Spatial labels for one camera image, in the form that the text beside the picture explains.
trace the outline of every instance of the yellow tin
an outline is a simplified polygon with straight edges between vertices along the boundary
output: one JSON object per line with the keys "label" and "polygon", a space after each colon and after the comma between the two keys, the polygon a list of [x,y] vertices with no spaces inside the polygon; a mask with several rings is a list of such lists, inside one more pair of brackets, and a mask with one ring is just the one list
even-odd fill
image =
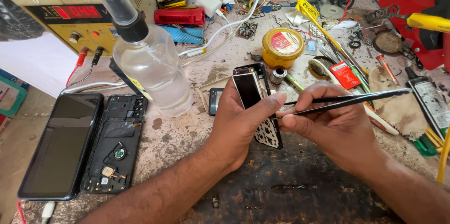
{"label": "yellow tin", "polygon": [[289,68],[304,49],[303,37],[289,28],[273,28],[262,38],[262,58],[271,67]]}

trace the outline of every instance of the tweezers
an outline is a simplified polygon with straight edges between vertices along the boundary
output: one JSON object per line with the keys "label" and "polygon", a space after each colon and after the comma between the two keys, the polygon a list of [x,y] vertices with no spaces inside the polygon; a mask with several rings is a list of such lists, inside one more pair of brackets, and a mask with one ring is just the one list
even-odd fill
{"label": "tweezers", "polygon": [[[410,88],[402,88],[402,89],[394,89],[394,90],[387,90],[387,91],[381,91],[381,92],[374,92],[374,93],[368,93],[368,94],[362,94],[362,95],[348,95],[348,96],[338,96],[338,97],[321,97],[321,98],[315,98],[312,100],[312,103],[330,103],[330,102],[337,102],[330,105],[325,105],[322,107],[317,107],[314,109],[296,112],[294,115],[298,116],[304,116],[312,113],[317,112],[325,112],[332,109],[342,108],[345,106],[350,106],[358,103],[393,97],[393,96],[401,96],[404,94],[412,93],[412,89]],[[284,105],[294,105],[297,101],[294,102],[288,102],[284,103]]]}

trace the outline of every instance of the wooden surface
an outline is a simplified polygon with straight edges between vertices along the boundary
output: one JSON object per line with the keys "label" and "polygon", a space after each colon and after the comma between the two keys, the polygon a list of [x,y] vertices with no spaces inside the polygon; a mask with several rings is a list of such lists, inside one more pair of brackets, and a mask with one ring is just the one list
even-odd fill
{"label": "wooden surface", "polygon": [[[374,0],[356,0],[353,8],[363,10],[378,9]],[[184,67],[194,97],[192,108],[184,115],[169,118],[161,115],[153,106],[149,106],[143,126],[143,136],[139,143],[132,184],[138,184],[156,175],[179,159],[193,153],[208,138],[214,117],[208,115],[198,94],[198,88],[232,75],[233,68],[254,63],[247,52],[261,54],[261,40],[270,29],[278,23],[287,22],[283,13],[294,10],[282,8],[272,15],[256,18],[259,26],[254,41],[236,36],[221,49],[208,57],[202,58]],[[230,21],[239,20],[241,15],[235,11],[228,15]],[[206,37],[210,37],[225,21],[215,17],[215,23],[208,27]],[[308,31],[308,24],[299,27]],[[366,69],[377,65],[375,56],[379,53],[373,47],[363,46],[353,52],[348,47],[346,38],[349,30],[329,31],[336,41],[346,44],[348,51]],[[374,34],[369,29],[364,34],[370,43]],[[210,45],[216,47],[228,31],[223,31]],[[370,47],[373,58],[367,54]],[[289,72],[303,86],[307,87],[317,79],[307,70],[307,63],[312,56],[302,55]],[[182,58],[182,63],[190,58]],[[394,74],[404,84],[407,76],[404,70],[411,62],[401,55],[386,56]],[[88,72],[89,63],[78,70],[73,81],[82,79]],[[108,68],[109,59],[101,59],[94,67],[92,75],[84,82],[119,81]],[[417,74],[432,77],[438,85],[450,86],[449,77],[439,70],[416,70]],[[288,101],[296,100],[298,90],[284,82],[272,89],[288,94]],[[111,94],[132,93],[128,87],[102,92],[105,97]],[[373,126],[381,146],[397,160],[418,171],[430,180],[437,174],[438,157],[425,158],[413,144],[402,136],[390,135]],[[282,134],[284,148],[275,150],[268,146],[252,142],[245,163],[237,171],[227,175],[215,187],[179,220],[180,223],[400,223],[395,213],[362,181],[340,170],[327,158],[318,147],[296,134]],[[114,195],[80,193],[71,202],[57,204],[49,223],[76,223],[90,211],[102,205]],[[218,198],[219,207],[214,208],[212,198]],[[44,203],[22,202],[27,223],[40,223]],[[13,223],[20,223],[16,214]]]}

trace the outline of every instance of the glue tube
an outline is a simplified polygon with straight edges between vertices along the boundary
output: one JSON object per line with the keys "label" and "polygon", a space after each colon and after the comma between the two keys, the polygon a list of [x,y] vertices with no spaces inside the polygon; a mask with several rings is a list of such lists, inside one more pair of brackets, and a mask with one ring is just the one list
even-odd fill
{"label": "glue tube", "polygon": [[436,91],[426,76],[417,76],[410,67],[405,68],[408,74],[407,87],[413,89],[413,94],[419,102],[428,125],[441,139],[445,139],[450,123],[450,109],[442,96]]}

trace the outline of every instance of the white charger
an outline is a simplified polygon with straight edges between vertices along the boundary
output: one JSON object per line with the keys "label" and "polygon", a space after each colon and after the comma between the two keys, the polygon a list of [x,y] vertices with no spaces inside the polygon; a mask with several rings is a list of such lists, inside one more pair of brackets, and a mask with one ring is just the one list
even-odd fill
{"label": "white charger", "polygon": [[205,10],[205,15],[208,17],[214,16],[216,10],[220,9],[222,6],[221,0],[197,0],[195,2],[197,8],[202,8]]}

